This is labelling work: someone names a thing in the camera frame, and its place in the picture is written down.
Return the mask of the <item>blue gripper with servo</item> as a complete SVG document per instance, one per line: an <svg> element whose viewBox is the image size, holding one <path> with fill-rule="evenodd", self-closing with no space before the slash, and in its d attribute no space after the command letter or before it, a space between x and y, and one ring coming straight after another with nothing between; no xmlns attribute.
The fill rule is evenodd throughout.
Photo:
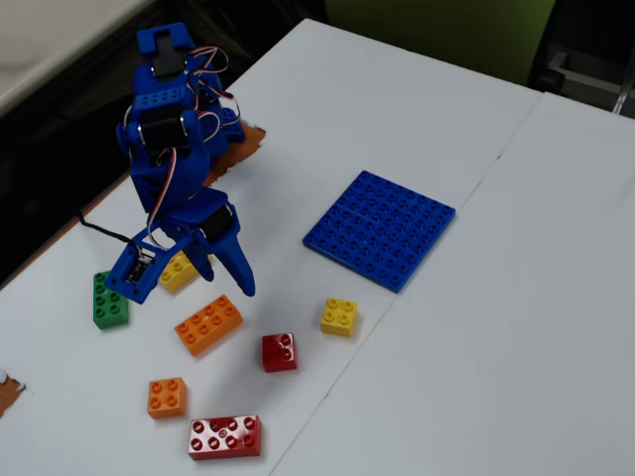
<svg viewBox="0 0 635 476"><path fill-rule="evenodd" d="M184 202L161 212L161 229L175 240L189 236L184 252L200 276L212 282L214 272L207 243L238 287L248 296L256 294L255 278L237 239L240 223L226 193L200 190Z"/></svg>

